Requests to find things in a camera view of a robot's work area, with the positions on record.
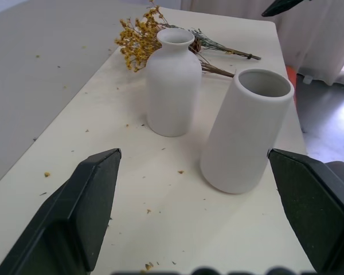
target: dried flower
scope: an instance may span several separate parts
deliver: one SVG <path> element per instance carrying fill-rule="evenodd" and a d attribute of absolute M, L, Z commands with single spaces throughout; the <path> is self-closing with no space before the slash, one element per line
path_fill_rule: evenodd
<path fill-rule="evenodd" d="M 115 43 L 121 46 L 121 54 L 124 55 L 126 67 L 129 70 L 137 72 L 146 66 L 148 58 L 156 50 L 162 47 L 157 40 L 157 33 L 167 28 L 178 28 L 170 25 L 163 14 L 159 11 L 159 6 L 155 5 L 153 0 L 149 0 L 153 4 L 148 13 L 144 14 L 145 22 L 141 22 L 138 18 L 135 19 L 135 26 L 131 23 L 131 19 L 126 21 L 121 19 L 120 23 L 124 30 L 120 33 L 120 38 L 115 39 Z M 158 18 L 162 22 L 157 22 L 154 18 Z M 233 77 L 234 74 L 226 72 L 210 64 L 200 54 L 201 68 L 206 73 L 217 73 L 223 76 Z"/>
<path fill-rule="evenodd" d="M 211 40 L 200 29 L 197 29 L 197 30 L 192 29 L 189 31 L 192 32 L 194 34 L 194 36 L 200 41 L 201 46 L 204 49 L 220 50 L 222 52 L 225 52 L 226 54 L 236 54 L 238 56 L 247 57 L 247 59 L 253 58 L 256 60 L 261 60 L 261 57 L 259 57 L 259 56 L 254 56 L 250 53 L 244 53 L 244 52 L 241 52 L 239 50 L 230 49 L 230 48 L 227 48 L 227 47 Z"/>

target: table surface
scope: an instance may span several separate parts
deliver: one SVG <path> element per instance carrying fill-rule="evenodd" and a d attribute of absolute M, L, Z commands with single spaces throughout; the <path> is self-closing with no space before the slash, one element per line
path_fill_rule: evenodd
<path fill-rule="evenodd" d="M 170 23 L 200 28 L 223 45 L 262 57 L 255 61 L 205 51 L 215 66 L 231 72 L 266 68 L 286 76 L 273 23 L 162 12 Z M 230 79 L 204 75 L 191 131 L 163 137 L 146 124 L 143 74 L 128 71 L 115 52 L 0 181 L 0 263 L 44 200 L 79 162 L 121 148 L 113 220 L 92 274 L 139 271 L 149 262 L 152 271 L 183 274 L 199 266 L 221 273 L 263 273 L 275 265 L 313 270 L 286 219 L 269 165 L 260 184 L 242 195 L 217 191 L 199 171 L 200 152 Z M 276 147 L 306 153 L 293 103 Z M 44 172 L 51 176 L 45 178 Z"/>

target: white bottle-shaped vase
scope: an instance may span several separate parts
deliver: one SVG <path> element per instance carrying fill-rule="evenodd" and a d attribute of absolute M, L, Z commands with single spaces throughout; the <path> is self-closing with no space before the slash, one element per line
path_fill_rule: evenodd
<path fill-rule="evenodd" d="M 162 136 L 188 132 L 201 83 L 201 64 L 189 51 L 194 35 L 182 29 L 163 29 L 157 34 L 162 48 L 146 65 L 150 128 Z"/>

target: gray floor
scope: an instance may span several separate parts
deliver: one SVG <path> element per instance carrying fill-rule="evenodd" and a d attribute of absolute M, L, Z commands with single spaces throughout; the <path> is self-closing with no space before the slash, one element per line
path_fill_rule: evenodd
<path fill-rule="evenodd" d="M 297 77 L 297 111 L 308 155 L 322 162 L 344 161 L 344 86 L 310 85 Z"/>

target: white ceramic vase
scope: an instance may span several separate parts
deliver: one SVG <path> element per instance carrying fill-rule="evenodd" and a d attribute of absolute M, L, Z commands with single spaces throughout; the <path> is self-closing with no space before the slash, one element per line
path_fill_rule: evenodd
<path fill-rule="evenodd" d="M 189 51 L 194 35 L 182 29 L 163 29 L 157 34 L 162 48 L 146 65 L 150 128 L 162 136 L 187 133 L 201 83 L 199 59 Z"/>
<path fill-rule="evenodd" d="M 241 194 L 259 183 L 293 94 L 292 84 L 270 70 L 236 73 L 201 156 L 211 185 Z"/>

